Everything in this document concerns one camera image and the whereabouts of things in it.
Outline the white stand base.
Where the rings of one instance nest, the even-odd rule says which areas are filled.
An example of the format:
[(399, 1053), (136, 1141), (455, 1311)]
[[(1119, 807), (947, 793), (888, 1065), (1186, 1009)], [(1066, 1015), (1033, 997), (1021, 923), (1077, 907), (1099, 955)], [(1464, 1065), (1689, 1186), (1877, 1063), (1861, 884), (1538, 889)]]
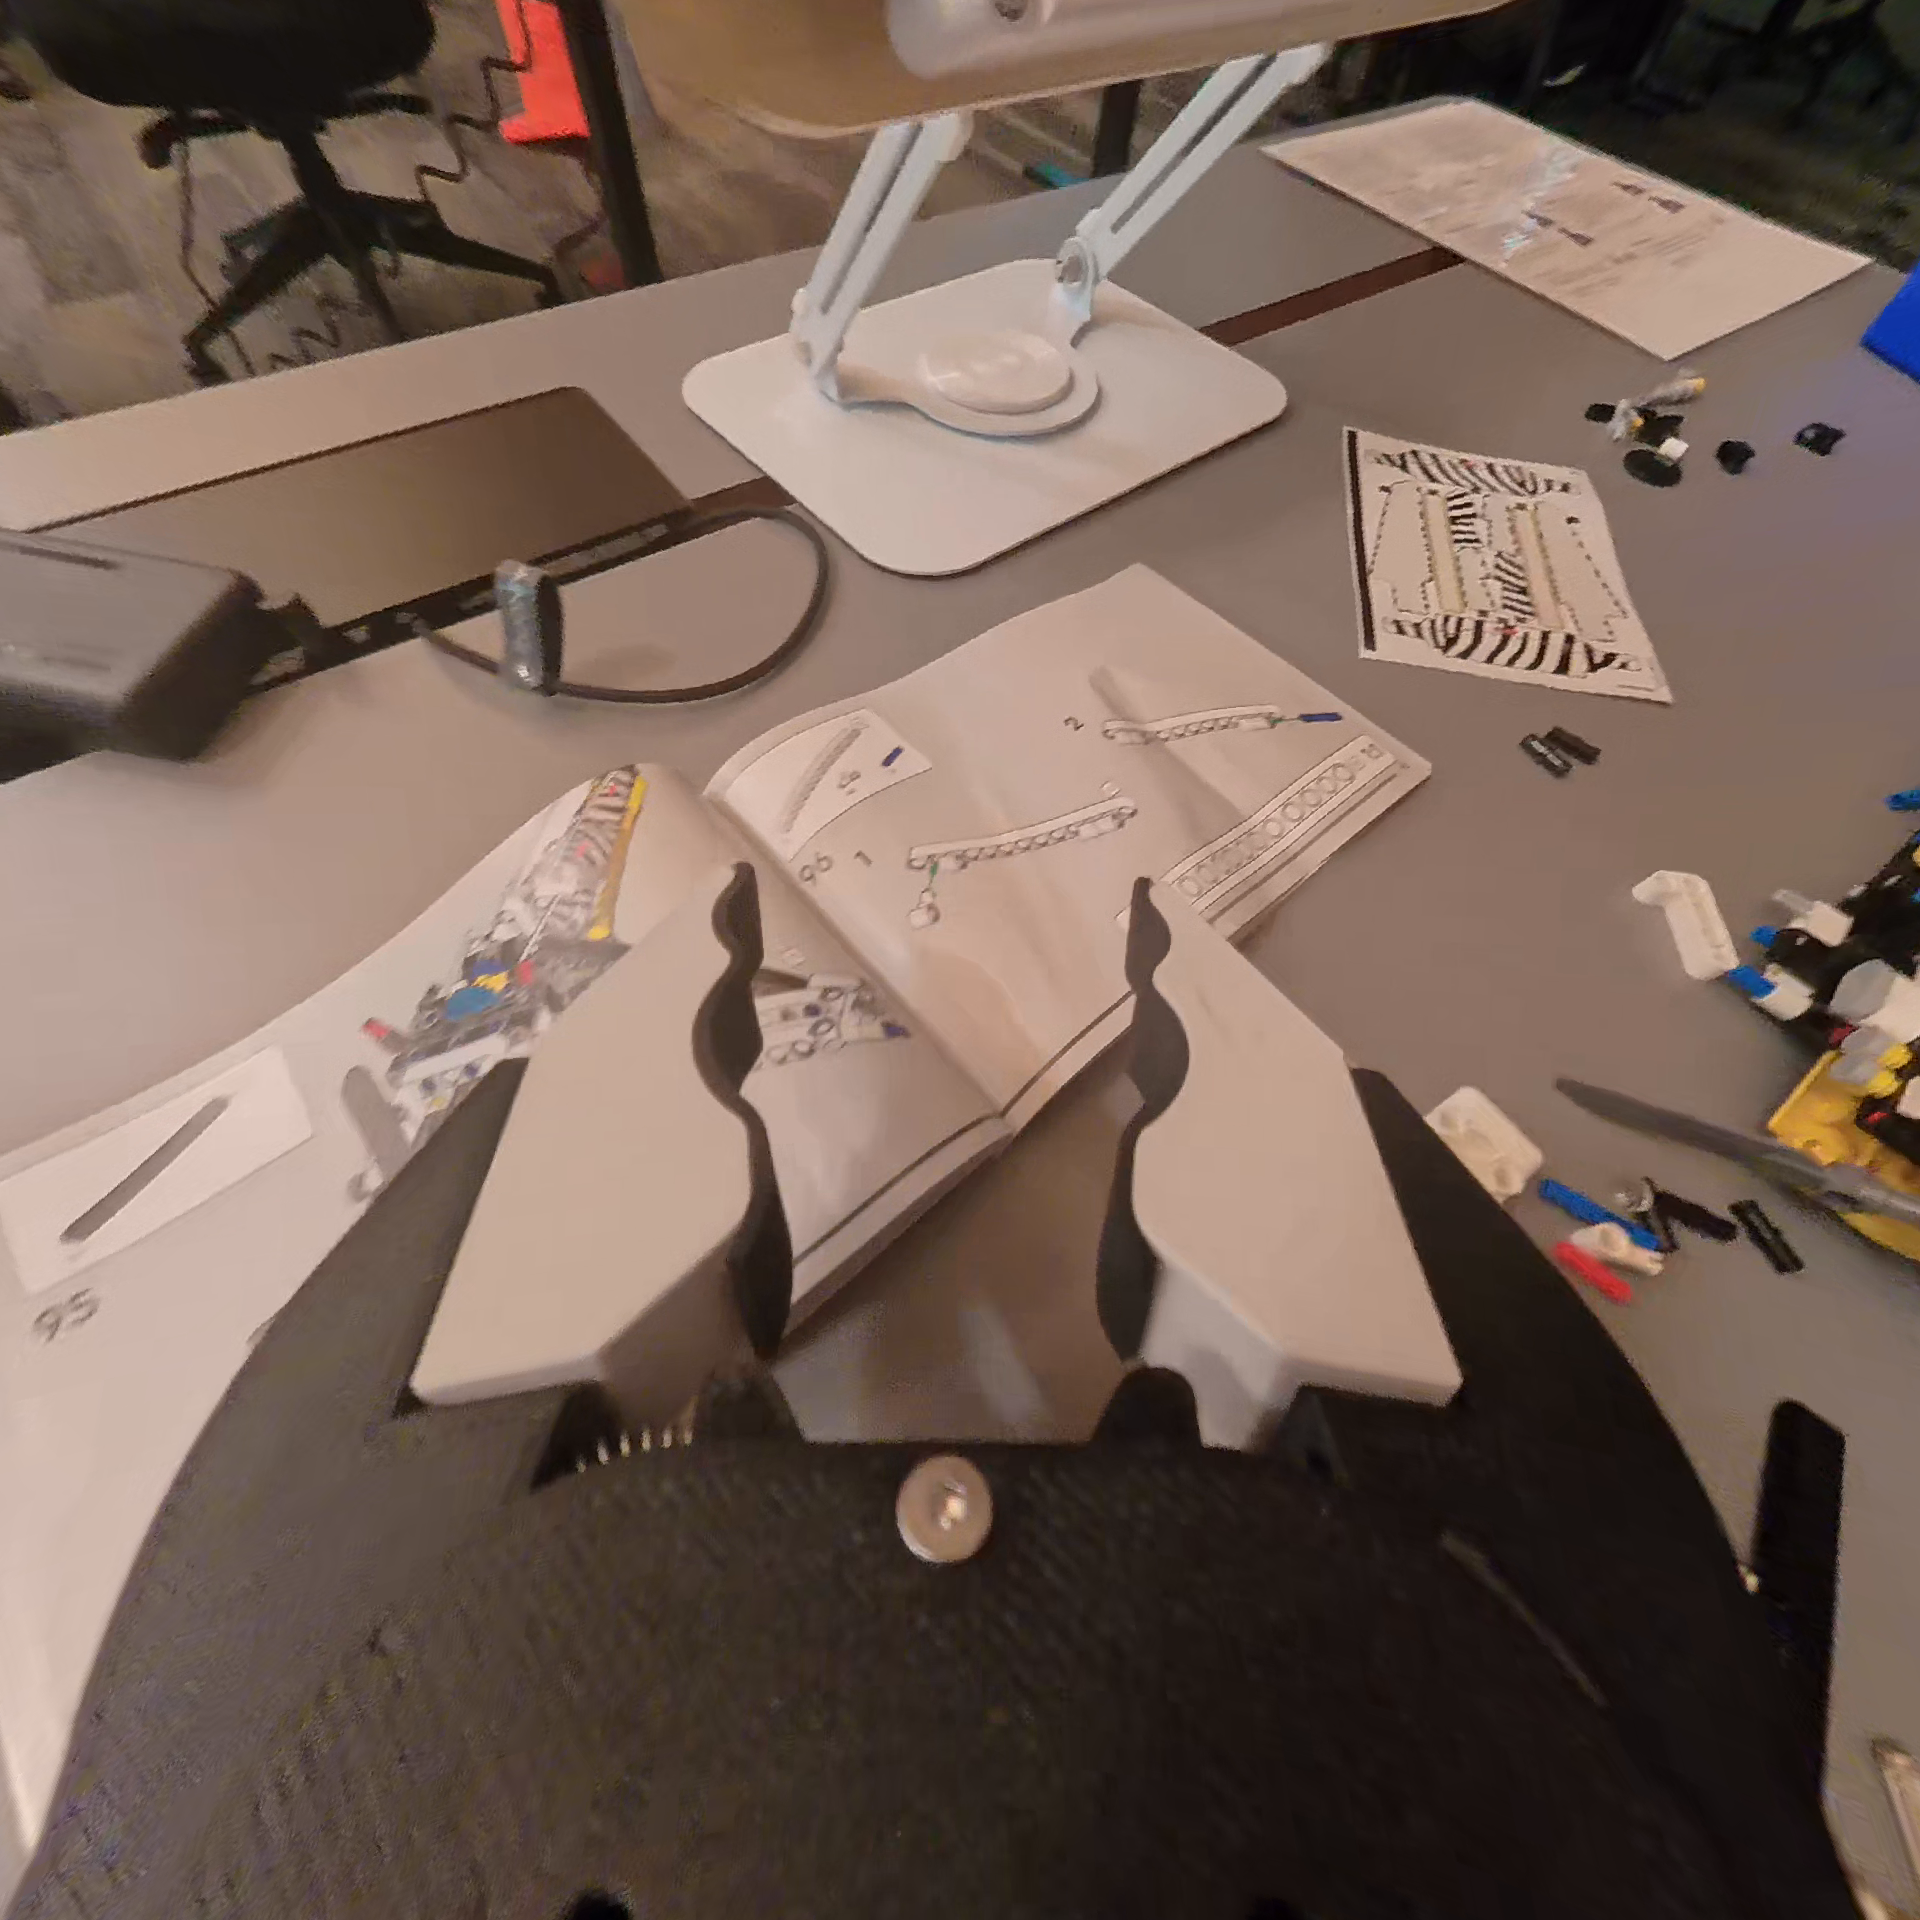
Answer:
[[(978, 569), (1281, 420), (1274, 375), (1118, 288), (1119, 263), (1335, 44), (1477, 3), (618, 5), (675, 89), (870, 145), (784, 332), (682, 403), (859, 557)], [(978, 109), (1210, 65), (1054, 256), (874, 305)]]

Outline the white square lego piece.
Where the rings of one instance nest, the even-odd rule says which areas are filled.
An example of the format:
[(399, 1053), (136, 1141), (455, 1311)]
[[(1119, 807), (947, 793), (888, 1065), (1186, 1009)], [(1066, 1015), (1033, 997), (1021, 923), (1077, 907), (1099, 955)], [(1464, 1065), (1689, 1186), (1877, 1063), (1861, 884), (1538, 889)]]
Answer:
[(1458, 1089), (1425, 1114), (1453, 1159), (1501, 1208), (1545, 1170), (1545, 1153), (1478, 1089)]

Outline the zebra striped sticker sheet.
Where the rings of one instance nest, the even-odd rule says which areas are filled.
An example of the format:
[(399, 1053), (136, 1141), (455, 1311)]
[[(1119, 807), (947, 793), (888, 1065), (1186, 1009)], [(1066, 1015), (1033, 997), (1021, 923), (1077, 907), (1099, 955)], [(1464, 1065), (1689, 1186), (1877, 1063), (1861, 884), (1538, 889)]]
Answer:
[(1582, 469), (1357, 425), (1338, 460), (1362, 661), (1672, 703)]

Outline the partly built lego model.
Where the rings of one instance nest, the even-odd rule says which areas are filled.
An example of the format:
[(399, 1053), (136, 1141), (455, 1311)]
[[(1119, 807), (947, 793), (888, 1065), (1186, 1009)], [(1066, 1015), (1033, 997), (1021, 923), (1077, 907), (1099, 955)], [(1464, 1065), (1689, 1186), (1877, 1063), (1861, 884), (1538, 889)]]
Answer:
[(1918, 1195), (1918, 835), (1834, 904), (1776, 893), (1726, 983), (1811, 1051), (1766, 1135), (1826, 1172)]

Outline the white printed paper sheet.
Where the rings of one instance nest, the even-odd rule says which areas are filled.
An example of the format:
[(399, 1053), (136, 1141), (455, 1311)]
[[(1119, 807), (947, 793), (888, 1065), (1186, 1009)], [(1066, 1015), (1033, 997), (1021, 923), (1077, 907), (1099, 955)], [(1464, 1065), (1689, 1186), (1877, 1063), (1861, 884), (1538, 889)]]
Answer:
[(1351, 120), (1264, 156), (1663, 363), (1869, 263), (1488, 103)]

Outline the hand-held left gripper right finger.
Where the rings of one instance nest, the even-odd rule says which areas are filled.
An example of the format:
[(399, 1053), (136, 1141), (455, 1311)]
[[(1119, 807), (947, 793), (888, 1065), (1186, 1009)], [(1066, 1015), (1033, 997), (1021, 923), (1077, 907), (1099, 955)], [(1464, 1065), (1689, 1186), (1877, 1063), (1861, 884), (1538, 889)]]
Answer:
[(1119, 1131), (1094, 1312), (1176, 1377), (1210, 1449), (1310, 1387), (1447, 1407), (1463, 1386), (1346, 1053), (1176, 892), (1138, 877)]

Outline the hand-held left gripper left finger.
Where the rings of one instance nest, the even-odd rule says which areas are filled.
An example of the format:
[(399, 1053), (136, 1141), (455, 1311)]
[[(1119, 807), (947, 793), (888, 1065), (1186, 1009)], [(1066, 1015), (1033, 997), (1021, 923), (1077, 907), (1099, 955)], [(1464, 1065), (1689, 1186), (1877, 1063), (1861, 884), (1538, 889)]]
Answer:
[(777, 1355), (792, 1244), (765, 1125), (751, 865), (696, 877), (518, 1063), (410, 1387), (595, 1386), (626, 1425)]

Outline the lego instruction booklet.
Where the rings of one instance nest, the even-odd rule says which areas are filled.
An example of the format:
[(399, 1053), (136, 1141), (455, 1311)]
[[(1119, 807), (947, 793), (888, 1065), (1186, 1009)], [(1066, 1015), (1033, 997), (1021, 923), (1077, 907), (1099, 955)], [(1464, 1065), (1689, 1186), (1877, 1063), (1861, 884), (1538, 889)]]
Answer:
[(1241, 938), (1432, 773), (1149, 568), (802, 713), (696, 786), (616, 759), (294, 1009), (3, 1157), (3, 1781), (53, 1813), (159, 1498), (297, 1285), (656, 925), (757, 874), (807, 1321), (1119, 1039), (1138, 877)]

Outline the blue lego pin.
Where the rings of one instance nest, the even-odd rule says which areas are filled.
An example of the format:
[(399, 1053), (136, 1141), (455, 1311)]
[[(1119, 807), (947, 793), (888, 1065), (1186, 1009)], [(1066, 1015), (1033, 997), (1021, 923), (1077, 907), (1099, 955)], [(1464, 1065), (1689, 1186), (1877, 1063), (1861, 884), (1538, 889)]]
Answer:
[(1558, 1210), (1562, 1216), (1582, 1224), (1584, 1227), (1621, 1229), (1621, 1234), (1626, 1236), (1633, 1247), (1653, 1255), (1665, 1251), (1657, 1232), (1653, 1232), (1650, 1227), (1645, 1227), (1626, 1215), (1605, 1208), (1601, 1202), (1587, 1197), (1584, 1192), (1570, 1189), (1553, 1179), (1541, 1179), (1535, 1181), (1535, 1194), (1551, 1210)]

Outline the black power adapter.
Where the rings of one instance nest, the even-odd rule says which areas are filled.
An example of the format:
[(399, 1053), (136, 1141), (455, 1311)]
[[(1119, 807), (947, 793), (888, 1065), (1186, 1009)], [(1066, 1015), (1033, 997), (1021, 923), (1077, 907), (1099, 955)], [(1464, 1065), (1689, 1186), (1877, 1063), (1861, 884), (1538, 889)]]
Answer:
[(275, 652), (279, 624), (247, 573), (2, 536), (6, 759), (192, 761)]

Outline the red orange fabric item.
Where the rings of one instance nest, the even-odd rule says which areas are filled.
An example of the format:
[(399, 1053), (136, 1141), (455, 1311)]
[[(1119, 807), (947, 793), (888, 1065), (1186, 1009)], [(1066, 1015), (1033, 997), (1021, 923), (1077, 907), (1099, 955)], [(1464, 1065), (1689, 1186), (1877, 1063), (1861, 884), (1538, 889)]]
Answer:
[(493, 3), (511, 98), (497, 120), (517, 148), (582, 146), (589, 114), (555, 3)]

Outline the black office chair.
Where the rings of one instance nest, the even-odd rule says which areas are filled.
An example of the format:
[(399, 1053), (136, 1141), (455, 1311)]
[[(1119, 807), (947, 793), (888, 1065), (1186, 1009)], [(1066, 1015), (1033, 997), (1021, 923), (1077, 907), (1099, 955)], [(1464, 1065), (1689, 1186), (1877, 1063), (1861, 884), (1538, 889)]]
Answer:
[(344, 269), (386, 343), (401, 330), (376, 269), (403, 256), (520, 282), (539, 306), (562, 305), (552, 267), (457, 234), (423, 191), (397, 200), (349, 188), (322, 151), (322, 136), (349, 121), (435, 114), (399, 88), (433, 50), (430, 5), (53, 3), (16, 5), (16, 24), (62, 85), (149, 113), (136, 151), (153, 172), (183, 168), (215, 137), (262, 137), (288, 159), (294, 197), (226, 235), (224, 293), (183, 337), (198, 384), (226, 381), (215, 346), (323, 261)]

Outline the small lego minifigure parts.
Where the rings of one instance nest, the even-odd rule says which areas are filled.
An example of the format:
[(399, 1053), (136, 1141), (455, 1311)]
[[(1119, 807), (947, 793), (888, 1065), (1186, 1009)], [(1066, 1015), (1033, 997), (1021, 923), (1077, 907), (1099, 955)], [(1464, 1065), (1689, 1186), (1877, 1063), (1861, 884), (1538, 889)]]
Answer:
[(1657, 460), (1677, 463), (1687, 451), (1679, 425), (1707, 386), (1707, 378), (1682, 370), (1642, 396), (1595, 400), (1584, 410), (1584, 419), (1626, 451), (1642, 448)]

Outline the white lego bracket piece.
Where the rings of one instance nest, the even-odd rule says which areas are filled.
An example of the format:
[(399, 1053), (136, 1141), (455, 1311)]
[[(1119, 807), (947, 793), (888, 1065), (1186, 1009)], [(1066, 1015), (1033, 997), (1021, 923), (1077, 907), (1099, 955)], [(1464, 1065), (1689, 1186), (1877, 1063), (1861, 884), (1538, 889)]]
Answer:
[(1654, 872), (1633, 883), (1629, 898), (1662, 914), (1677, 968), (1691, 981), (1715, 981), (1742, 964), (1718, 900), (1691, 872)]

